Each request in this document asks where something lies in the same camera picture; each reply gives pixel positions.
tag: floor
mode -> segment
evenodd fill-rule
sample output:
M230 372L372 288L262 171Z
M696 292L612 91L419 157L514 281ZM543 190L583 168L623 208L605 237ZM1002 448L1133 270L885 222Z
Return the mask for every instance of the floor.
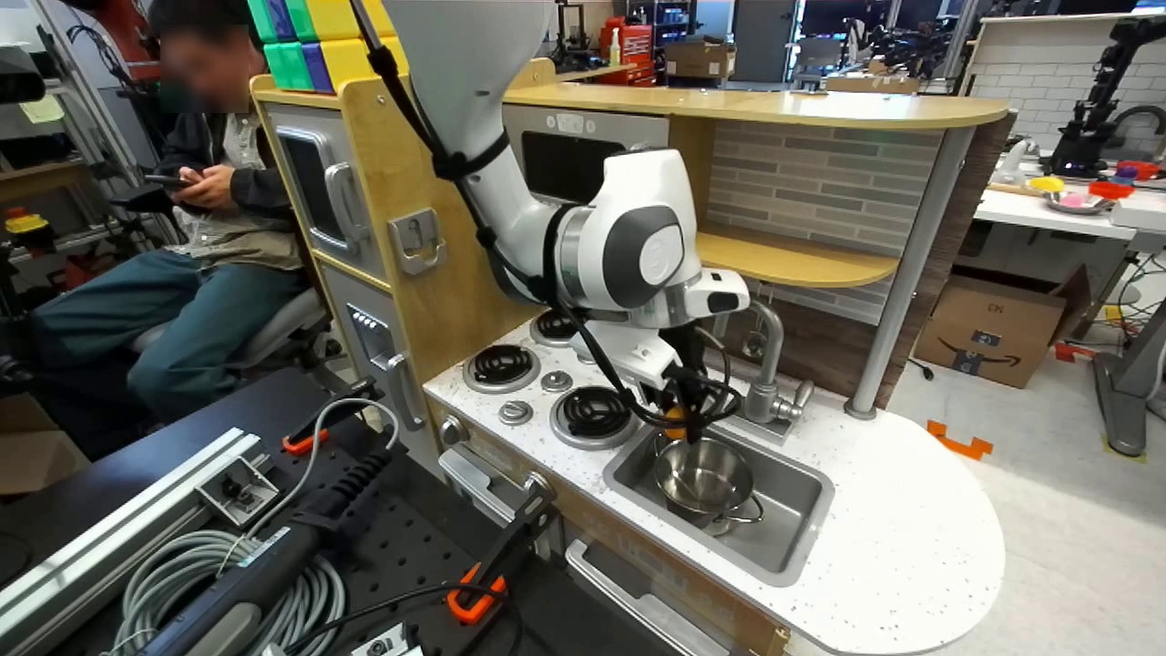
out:
M1166 426L1148 456L1100 441L1089 364L1046 361L1028 390L936 368L904 375L893 412L987 437L969 463L1009 543L991 616L944 656L1159 656L1166 652Z

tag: jeans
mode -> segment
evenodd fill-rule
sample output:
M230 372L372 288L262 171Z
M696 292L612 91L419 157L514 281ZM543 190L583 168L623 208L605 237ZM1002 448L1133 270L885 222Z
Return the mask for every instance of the jeans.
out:
M233 386L230 361L299 288L295 270L142 251L33 313L40 368L77 397L117 405L124 386L106 372L171 321L124 383L153 412L193 412Z

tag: person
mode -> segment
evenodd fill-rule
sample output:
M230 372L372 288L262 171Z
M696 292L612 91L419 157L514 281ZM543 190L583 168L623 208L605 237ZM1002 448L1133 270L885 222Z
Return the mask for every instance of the person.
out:
M168 36L168 22L240 18L244 0L149 7L153 40ZM244 51L248 73L262 73L259 47ZM29 313L40 372L73 408L117 415L146 405L182 415L222 397L233 390L230 361L302 288L292 204L255 117L175 117L168 164L186 241L142 251ZM128 346L157 324L168 324L160 339L128 361ZM66 426L73 437L91 434L95 412L77 423L87 426Z

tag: cardboard box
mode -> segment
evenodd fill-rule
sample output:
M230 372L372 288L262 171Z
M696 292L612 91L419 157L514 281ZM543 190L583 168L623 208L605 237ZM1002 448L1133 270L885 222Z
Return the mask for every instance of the cardboard box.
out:
M40 492L87 459L29 394L0 397L0 496Z
M951 277L915 357L1006 386L1028 386L1046 361L1064 299Z
M711 40L667 44L663 73L721 80L729 73L729 47Z

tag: white wall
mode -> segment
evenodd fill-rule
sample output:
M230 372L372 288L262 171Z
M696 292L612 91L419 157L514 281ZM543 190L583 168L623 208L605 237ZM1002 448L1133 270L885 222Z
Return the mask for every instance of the white wall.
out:
M1093 66L1111 44L1108 18L1013 18L984 22L980 51L969 66L973 95L1002 98L1017 109L1013 135L1031 135L1053 149L1079 98L1089 98ZM1119 113L1155 102L1166 109L1166 40L1137 51L1119 87Z
M0 47L44 51L29 0L0 0Z

